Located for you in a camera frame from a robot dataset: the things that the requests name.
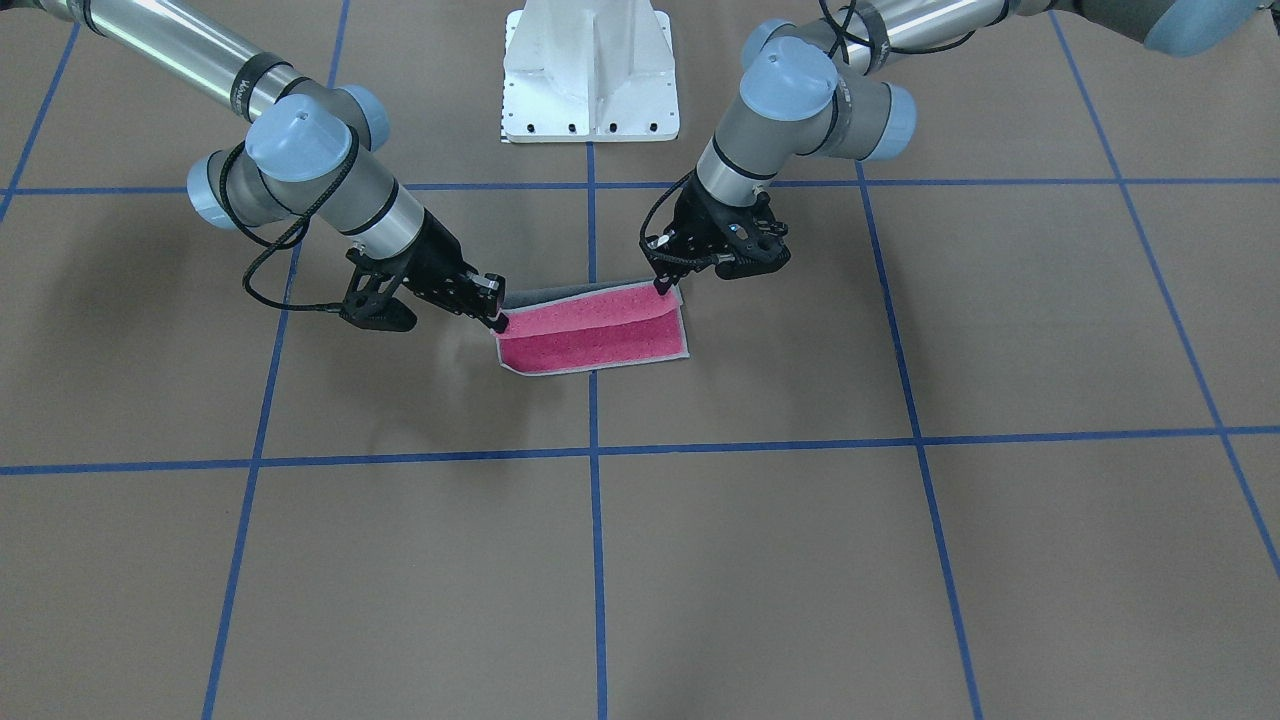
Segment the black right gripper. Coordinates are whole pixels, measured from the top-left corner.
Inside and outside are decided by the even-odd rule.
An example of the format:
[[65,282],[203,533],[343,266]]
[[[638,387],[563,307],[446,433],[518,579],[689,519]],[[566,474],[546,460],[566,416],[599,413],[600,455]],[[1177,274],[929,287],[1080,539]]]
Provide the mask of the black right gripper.
[[396,297],[406,288],[415,297],[460,316],[481,322],[495,334],[509,328],[502,311],[503,277],[479,274],[461,252],[460,241],[429,211],[410,246],[397,256],[371,259],[356,249],[346,254],[355,265],[340,318],[366,331],[408,332],[413,311]]

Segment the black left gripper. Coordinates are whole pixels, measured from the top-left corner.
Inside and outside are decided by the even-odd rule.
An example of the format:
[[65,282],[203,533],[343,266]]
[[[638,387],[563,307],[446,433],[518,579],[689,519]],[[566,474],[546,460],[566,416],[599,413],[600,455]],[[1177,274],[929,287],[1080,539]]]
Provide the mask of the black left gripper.
[[666,296],[682,278],[707,268],[724,281],[771,274],[791,259],[785,242],[788,227],[780,222],[767,192],[751,205],[737,208],[712,197],[703,184],[676,184],[655,202],[660,206],[676,190],[672,222],[659,234],[643,223],[643,252],[655,279],[654,288]]

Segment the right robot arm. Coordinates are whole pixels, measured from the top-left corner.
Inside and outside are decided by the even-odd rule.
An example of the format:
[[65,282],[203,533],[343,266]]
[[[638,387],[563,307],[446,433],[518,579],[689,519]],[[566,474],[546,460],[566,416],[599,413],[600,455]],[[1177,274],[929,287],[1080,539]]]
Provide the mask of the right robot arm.
[[[365,87],[329,88],[182,1],[5,1],[110,38],[219,101],[248,123],[243,141],[191,168],[186,188],[211,225],[255,242],[244,292],[284,313],[324,313],[366,331],[406,332],[407,290],[500,333],[506,282],[470,265],[460,241],[378,160],[387,110]],[[314,222],[347,242],[343,297],[297,304],[253,287],[259,269],[300,245]]]

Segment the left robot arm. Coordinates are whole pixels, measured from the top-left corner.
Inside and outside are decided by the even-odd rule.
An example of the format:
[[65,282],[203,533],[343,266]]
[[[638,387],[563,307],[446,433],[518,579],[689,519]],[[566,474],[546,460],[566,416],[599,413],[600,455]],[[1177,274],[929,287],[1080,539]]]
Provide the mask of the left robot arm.
[[767,20],[742,46],[742,77],[698,164],[669,193],[671,223],[639,246],[667,293],[710,268],[724,279],[769,274],[790,259],[787,225],[767,192],[792,158],[881,161],[916,128],[914,97],[876,74],[910,56],[952,51],[1015,15],[1066,12],[1169,56],[1194,56],[1238,31],[1256,1],[820,3],[808,24]]

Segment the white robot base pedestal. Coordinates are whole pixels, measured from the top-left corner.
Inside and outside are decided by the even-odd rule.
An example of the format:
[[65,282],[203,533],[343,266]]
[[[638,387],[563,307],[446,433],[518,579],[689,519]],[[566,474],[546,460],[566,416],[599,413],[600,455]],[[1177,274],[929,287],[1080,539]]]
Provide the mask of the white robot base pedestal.
[[652,3],[526,1],[504,32],[502,141],[678,137],[672,19]]

